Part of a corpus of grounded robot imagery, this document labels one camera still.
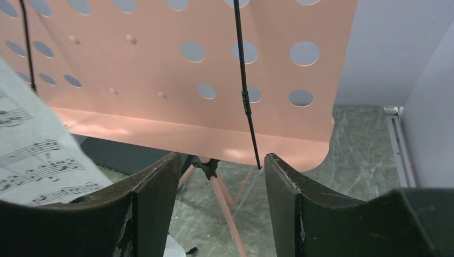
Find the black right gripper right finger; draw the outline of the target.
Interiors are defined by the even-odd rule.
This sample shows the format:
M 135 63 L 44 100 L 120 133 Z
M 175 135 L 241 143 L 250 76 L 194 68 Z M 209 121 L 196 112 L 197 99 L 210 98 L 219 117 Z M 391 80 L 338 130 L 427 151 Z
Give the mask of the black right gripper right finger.
M 398 188 L 361 201 L 276 154 L 264 174 L 277 256 L 453 256 L 453 189 Z

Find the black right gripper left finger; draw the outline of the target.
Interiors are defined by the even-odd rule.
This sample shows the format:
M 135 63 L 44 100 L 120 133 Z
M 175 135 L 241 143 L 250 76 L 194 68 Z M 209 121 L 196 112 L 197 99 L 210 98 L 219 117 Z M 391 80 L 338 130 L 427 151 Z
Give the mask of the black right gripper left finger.
M 163 256 L 181 167 L 171 152 L 107 187 L 1 201 L 1 256 Z

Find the pink perforated music stand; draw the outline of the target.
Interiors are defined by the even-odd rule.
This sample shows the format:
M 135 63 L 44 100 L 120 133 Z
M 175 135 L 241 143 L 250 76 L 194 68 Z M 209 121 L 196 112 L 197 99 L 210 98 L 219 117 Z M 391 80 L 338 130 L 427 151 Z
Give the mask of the pink perforated music stand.
M 356 1 L 1 1 L 6 62 L 74 135 L 326 157 Z

